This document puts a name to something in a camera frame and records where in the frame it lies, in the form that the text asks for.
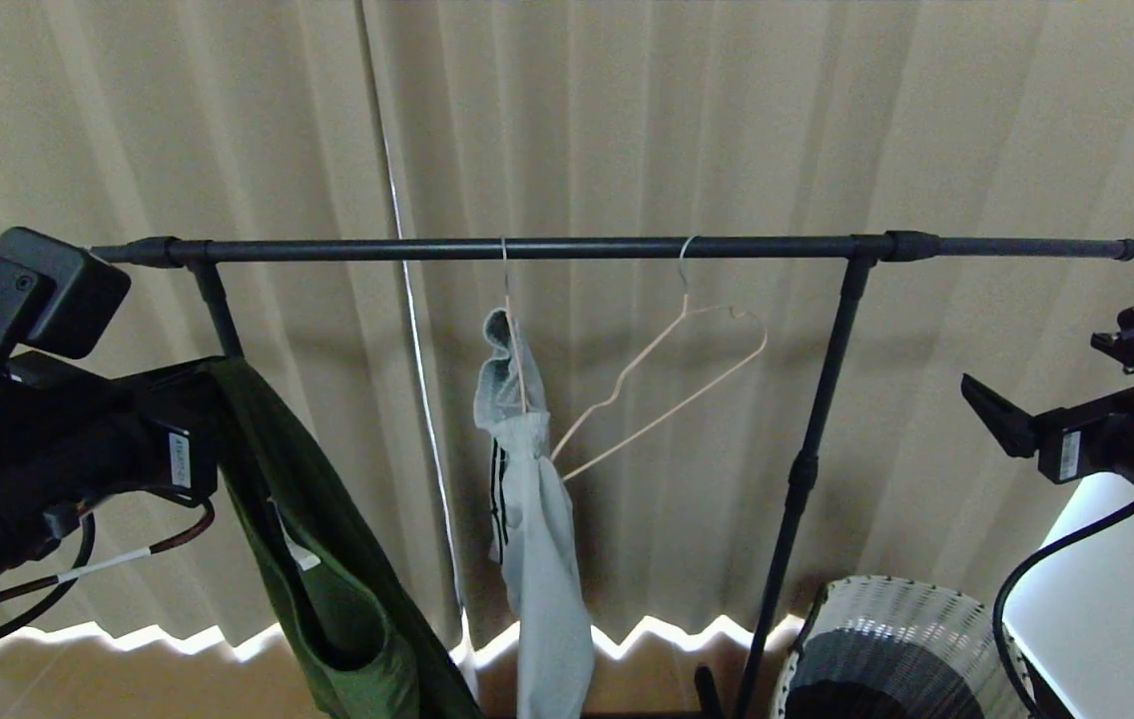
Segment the white and gray basket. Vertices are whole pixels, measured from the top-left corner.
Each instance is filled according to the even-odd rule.
[[[771,716],[803,719],[828,701],[841,711],[821,714],[829,719],[1027,718],[997,659],[991,615],[960,592],[913,580],[831,582],[798,634]],[[1013,641],[1012,657],[1027,684]],[[858,697],[855,709],[835,709],[849,693]]]

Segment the rack leg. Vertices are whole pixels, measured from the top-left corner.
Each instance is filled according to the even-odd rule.
[[[238,341],[238,329],[235,329],[234,314],[229,313],[229,301],[226,299],[226,286],[221,284],[221,273],[217,272],[214,263],[198,260],[187,264],[198,284],[198,296],[208,305],[212,315],[212,328],[217,330],[217,340],[221,342],[221,353],[226,356],[243,356],[244,346]]]
[[[789,557],[794,555],[798,523],[803,519],[805,501],[807,501],[811,489],[819,476],[820,441],[823,438],[823,428],[829,420],[832,392],[838,386],[843,360],[846,360],[846,345],[850,341],[850,329],[855,324],[855,313],[860,310],[860,298],[864,295],[864,286],[869,284],[869,271],[877,262],[870,257],[854,257],[846,264],[846,273],[841,278],[838,313],[832,320],[832,332],[829,336],[829,347],[823,355],[820,382],[814,391],[811,418],[807,421],[807,429],[805,429],[803,438],[803,449],[798,450],[798,455],[794,458],[794,467],[789,470],[789,490],[785,496],[785,518],[780,521],[776,550],[771,552],[771,569],[767,573],[763,606],[759,609],[754,641],[748,648],[745,671],[741,674],[736,705],[731,708],[733,719],[745,719],[745,714],[748,713],[750,700],[754,696],[758,674],[763,665],[767,634],[771,633],[771,625],[776,623],[776,606],[780,598],[780,589],[785,584]]]

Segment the curtain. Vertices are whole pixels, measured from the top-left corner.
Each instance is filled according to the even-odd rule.
[[[1134,237],[1134,3],[0,5],[0,230],[11,223],[79,245]],[[586,601],[609,636],[643,615],[687,632],[717,615],[753,624],[841,269],[687,261],[692,304],[754,311],[771,341],[568,482]],[[189,277],[129,272],[133,296],[88,367],[116,377],[214,354]],[[449,521],[476,645],[513,619],[486,558],[490,446],[472,422],[480,323],[507,272],[556,438],[680,305],[672,261],[223,268],[248,358],[311,424],[452,641]],[[1030,411],[1117,389],[1128,380],[1088,341],[1127,305],[1134,261],[879,265],[782,608],[850,573],[991,599],[1070,489],[1001,456],[960,373]],[[755,341],[723,314],[691,320],[559,470]],[[187,519],[137,507],[104,509],[101,556]],[[231,515],[192,547],[88,577],[42,625],[259,632],[270,611]]]

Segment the black plastic stand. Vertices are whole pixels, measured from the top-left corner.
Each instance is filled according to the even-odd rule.
[[[329,261],[412,260],[603,260],[676,259],[686,248],[687,257],[841,257],[848,260],[841,295],[823,356],[803,447],[789,471],[785,515],[771,555],[763,601],[751,643],[733,719],[748,713],[758,674],[762,668],[767,634],[776,620],[777,602],[794,555],[798,524],[805,502],[819,476],[820,442],[832,407],[846,347],[855,324],[860,298],[869,272],[879,261],[908,261],[941,255],[1001,255],[1002,257],[1098,257],[1127,261],[1134,257],[1133,239],[1078,240],[1026,238],[941,238],[920,231],[888,231],[878,236],[832,237],[697,237],[689,246],[685,237],[603,237],[534,239],[408,239],[408,240],[263,240],[187,242],[175,237],[139,239],[124,246],[94,246],[93,254],[108,263],[134,263],[151,268],[188,268],[212,315],[212,325],[226,355],[243,356],[234,315],[226,299],[217,263],[329,263]],[[696,670],[699,711],[645,714],[590,714],[595,719],[723,719],[713,674],[706,666]]]

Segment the clothes hanger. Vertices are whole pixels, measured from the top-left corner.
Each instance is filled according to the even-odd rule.
[[[727,370],[721,374],[718,374],[718,377],[714,378],[713,381],[710,381],[709,383],[706,383],[706,386],[697,389],[695,392],[692,392],[691,397],[686,397],[686,399],[683,399],[682,401],[679,401],[679,404],[672,406],[671,409],[668,411],[668,413],[660,414],[659,417],[651,421],[649,424],[646,424],[645,428],[623,439],[621,441],[618,442],[618,445],[611,447],[611,449],[608,449],[602,455],[595,456],[595,458],[585,462],[579,467],[572,470],[570,473],[564,474],[562,475],[564,482],[566,482],[572,477],[575,477],[576,474],[583,473],[585,470],[593,467],[594,464],[599,464],[599,462],[607,459],[608,456],[611,456],[616,454],[616,451],[621,450],[623,447],[629,445],[631,441],[636,440],[636,438],[643,437],[644,433],[649,432],[651,429],[657,426],[657,424],[668,420],[679,409],[682,409],[683,406],[689,405],[692,400],[696,399],[696,397],[700,397],[701,395],[709,391],[713,387],[717,387],[718,382],[726,380],[728,377],[730,377],[731,373],[736,372],[736,370],[739,370],[741,367],[744,367],[745,364],[748,364],[750,361],[753,361],[755,356],[761,355],[763,350],[767,349],[767,340],[768,340],[767,324],[763,324],[762,320],[758,319],[758,314],[750,313],[748,310],[744,311],[736,310],[736,306],[733,305],[701,306],[701,308],[699,310],[691,310],[691,286],[689,282],[687,281],[686,255],[687,255],[687,246],[691,245],[691,240],[694,239],[696,239],[696,236],[688,237],[687,242],[683,243],[682,252],[679,252],[678,254],[678,274],[682,278],[682,313],[678,314],[678,319],[675,320],[675,322],[672,322],[671,324],[669,324],[668,328],[663,329],[663,331],[660,332],[659,336],[657,336],[657,338],[651,340],[650,345],[643,347],[643,352],[638,352],[638,355],[635,356],[634,361],[632,361],[632,363],[627,364],[626,367],[621,370],[621,374],[619,374],[619,377],[616,378],[616,387],[612,387],[612,395],[607,399],[604,399],[603,401],[599,401],[598,405],[593,405],[589,409],[585,409],[585,413],[582,414],[578,420],[576,420],[576,423],[573,424],[569,430],[567,430],[567,433],[564,433],[561,440],[558,440],[558,446],[555,447],[553,454],[550,455],[550,460],[553,460],[558,457],[559,451],[562,451],[562,447],[567,445],[567,440],[570,440],[573,433],[576,433],[576,430],[579,429],[581,424],[584,423],[585,420],[587,420],[589,416],[593,414],[595,409],[603,408],[603,406],[608,406],[612,401],[616,401],[616,398],[621,395],[621,386],[623,383],[625,383],[625,379],[628,378],[632,372],[634,372],[634,370],[637,367],[638,364],[643,363],[643,360],[645,360],[646,356],[651,354],[651,350],[653,350],[657,346],[660,345],[660,342],[662,342],[667,337],[669,337],[669,332],[672,332],[675,328],[678,327],[678,324],[682,324],[683,320],[686,320],[687,318],[694,318],[694,315],[696,314],[712,313],[714,310],[727,310],[728,313],[730,314],[731,320],[739,320],[746,318],[758,323],[758,327],[762,328],[763,331],[763,341],[759,342],[759,346],[754,349],[754,352],[750,352],[750,354],[746,355],[744,360],[741,360],[739,363],[733,364],[729,370]]]
[[[500,261],[505,265],[505,319],[509,323],[509,345],[513,346],[513,371],[518,373],[518,397],[522,398],[522,411],[527,411],[527,379],[522,377],[522,352],[518,347],[518,328],[513,318],[513,305],[509,302],[509,251],[505,238],[500,238]]]

